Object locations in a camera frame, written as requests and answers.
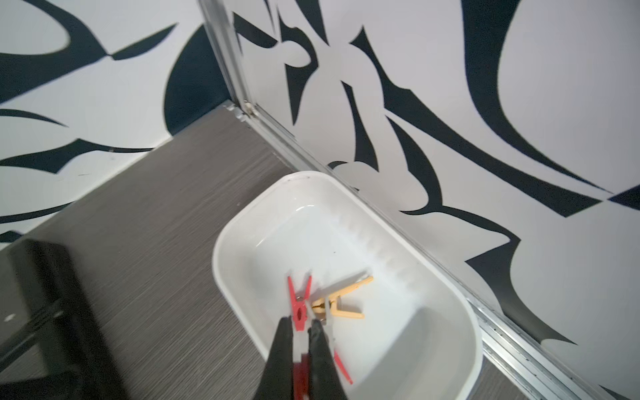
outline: white plastic tray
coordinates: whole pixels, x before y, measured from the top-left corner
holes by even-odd
[[[482,341],[462,294],[334,178],[298,172],[235,216],[213,251],[216,283],[264,358],[279,319],[291,314],[287,275],[300,291],[309,273],[311,301],[374,277],[342,299],[365,319],[333,319],[354,381],[342,381],[350,400],[468,396]]]

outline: gray floor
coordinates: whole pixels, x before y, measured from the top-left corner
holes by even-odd
[[[64,244],[131,399],[248,399],[264,362],[217,289],[224,225],[290,172],[219,109],[28,236]],[[0,340],[28,316],[0,252]],[[37,350],[1,380],[43,374]],[[485,362],[473,399],[525,399]]]

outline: yellow clothespin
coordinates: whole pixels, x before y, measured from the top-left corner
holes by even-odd
[[[339,291],[331,293],[328,296],[329,297],[329,304],[330,304],[331,314],[333,316],[336,316],[336,317],[363,319],[364,318],[364,314],[362,314],[360,312],[351,312],[351,311],[338,310],[338,298],[340,296],[344,296],[347,293],[353,292],[354,290],[356,290],[360,286],[367,285],[367,284],[369,284],[371,282],[373,282],[373,276],[369,276],[366,279],[363,279],[363,280],[358,281],[358,282],[356,282],[356,283],[354,283],[352,285],[349,285],[349,286],[347,286],[347,287],[345,287],[343,289],[340,289]],[[326,313],[326,308],[325,308],[325,305],[324,305],[324,298],[315,300],[313,303],[311,303],[311,309],[316,314],[325,314]]]

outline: black and white mural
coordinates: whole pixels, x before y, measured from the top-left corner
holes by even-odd
[[[640,4],[225,1],[256,101],[489,305],[640,399]]]
[[[0,3],[0,248],[228,98],[196,0]]]

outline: red clothespin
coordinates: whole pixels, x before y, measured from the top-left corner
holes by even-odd
[[[293,289],[293,281],[291,275],[289,275],[289,296],[291,297],[291,318],[293,319],[293,325],[296,327],[296,331],[302,332],[305,330],[305,323],[307,322],[307,306],[305,301],[309,299],[311,294],[311,275],[307,281],[307,290],[305,290],[304,297],[297,297],[296,291]]]
[[[350,385],[353,385],[353,380],[347,372],[347,369],[344,367],[344,364],[342,363],[337,350],[333,350],[333,360],[335,361],[335,364],[338,365],[338,369],[340,370],[340,372],[342,372],[342,375],[344,375],[345,379],[347,379]]]

